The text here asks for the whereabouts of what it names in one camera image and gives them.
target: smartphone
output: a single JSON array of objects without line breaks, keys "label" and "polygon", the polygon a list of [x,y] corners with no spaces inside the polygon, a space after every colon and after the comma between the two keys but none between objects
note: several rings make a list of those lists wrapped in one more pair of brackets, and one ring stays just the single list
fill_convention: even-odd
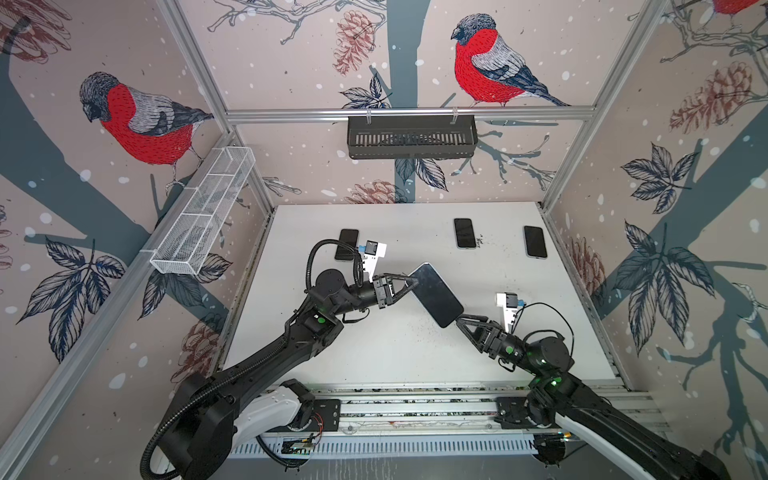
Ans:
[{"label": "smartphone", "polygon": [[[357,237],[359,235],[359,230],[350,230],[349,228],[344,228],[341,230],[341,233],[339,233],[339,242],[344,242],[350,247],[357,249]],[[351,262],[354,256],[355,254],[346,248],[336,245],[336,255],[334,255],[333,258],[342,262]]]},{"label": "smartphone", "polygon": [[468,218],[454,218],[453,227],[456,230],[456,245],[458,248],[477,248],[475,242],[475,229],[472,228],[472,220]]},{"label": "smartphone", "polygon": [[540,227],[523,227],[525,232],[525,252],[529,257],[547,258],[547,246],[544,243],[544,231]]},{"label": "smartphone", "polygon": [[464,306],[442,281],[432,265],[422,263],[411,273],[411,276],[419,279],[419,285],[413,289],[413,294],[440,328],[446,328],[464,313]]}]

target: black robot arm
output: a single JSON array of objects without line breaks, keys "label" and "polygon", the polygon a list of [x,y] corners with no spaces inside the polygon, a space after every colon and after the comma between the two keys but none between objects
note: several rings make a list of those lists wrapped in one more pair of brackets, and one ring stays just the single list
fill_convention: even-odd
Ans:
[{"label": "black robot arm", "polygon": [[487,317],[464,315],[456,324],[480,353],[534,375],[525,413],[498,416],[496,420],[502,427],[556,423],[637,480],[730,480],[725,465],[716,456],[706,451],[695,455],[662,439],[570,374],[574,361],[559,333],[527,343]]},{"label": "black robot arm", "polygon": [[[314,255],[327,244],[354,251],[355,281],[352,285],[346,285],[338,270],[323,271],[315,286],[310,285]],[[171,480],[179,475],[184,480],[209,478],[232,449],[236,433],[234,423],[243,409],[293,367],[329,346],[344,327],[337,316],[374,305],[379,308],[392,305],[418,284],[415,278],[390,273],[374,276],[372,282],[365,281],[359,252],[338,240],[322,240],[315,245],[310,253],[306,278],[307,296],[285,322],[283,335],[222,372],[207,379],[194,373],[179,385],[141,456],[140,474],[144,480]],[[393,280],[401,280],[403,287],[396,290]],[[311,404],[313,397],[300,383],[286,382],[283,386],[290,388],[299,399],[309,399]],[[297,427],[305,425],[310,414],[311,411],[300,410],[293,423]],[[150,461],[157,446],[175,467],[172,472],[158,474],[151,471]]]}]

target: wire mesh basket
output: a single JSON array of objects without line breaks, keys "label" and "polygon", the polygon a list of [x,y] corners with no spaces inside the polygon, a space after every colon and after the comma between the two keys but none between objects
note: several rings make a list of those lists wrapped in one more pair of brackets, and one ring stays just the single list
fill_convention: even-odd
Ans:
[{"label": "wire mesh basket", "polygon": [[350,117],[346,144],[356,160],[467,158],[475,154],[478,132],[473,115]]},{"label": "wire mesh basket", "polygon": [[195,188],[150,262],[160,273],[197,275],[256,163],[248,147],[225,147]]}]

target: white tabletop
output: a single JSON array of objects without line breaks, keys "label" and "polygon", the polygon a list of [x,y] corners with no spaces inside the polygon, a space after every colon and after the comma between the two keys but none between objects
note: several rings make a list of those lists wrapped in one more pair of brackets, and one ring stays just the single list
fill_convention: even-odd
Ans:
[{"label": "white tabletop", "polygon": [[[480,239],[477,249],[456,247],[457,217],[472,219]],[[525,255],[524,225],[544,228],[549,258]],[[366,240],[387,244],[376,273],[407,274],[430,262],[466,313],[501,323],[497,292],[517,293],[526,303],[551,304],[575,332],[576,363],[571,372],[583,380],[614,379],[538,209],[528,202],[278,207],[225,367],[282,334],[283,323],[305,296],[304,270],[312,246],[338,238],[343,228],[359,230],[361,244]],[[335,268],[352,281],[351,263],[334,260],[335,252],[333,245],[320,249],[313,280],[323,270]],[[545,306],[527,310],[515,333],[523,337],[535,329],[561,332],[570,347],[568,328]],[[519,370],[506,372],[478,353],[455,325],[439,328],[419,301],[406,295],[396,305],[372,308],[362,322],[346,325],[331,346],[283,377],[290,378],[326,388],[415,388],[499,386],[531,376]]]}]

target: white wire basket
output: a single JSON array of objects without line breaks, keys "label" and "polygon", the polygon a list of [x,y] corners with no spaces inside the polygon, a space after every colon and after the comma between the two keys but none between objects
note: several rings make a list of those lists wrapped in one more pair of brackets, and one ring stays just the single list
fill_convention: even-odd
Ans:
[{"label": "white wire basket", "polygon": [[256,163],[248,147],[225,147],[150,262],[160,273],[197,275]]}]

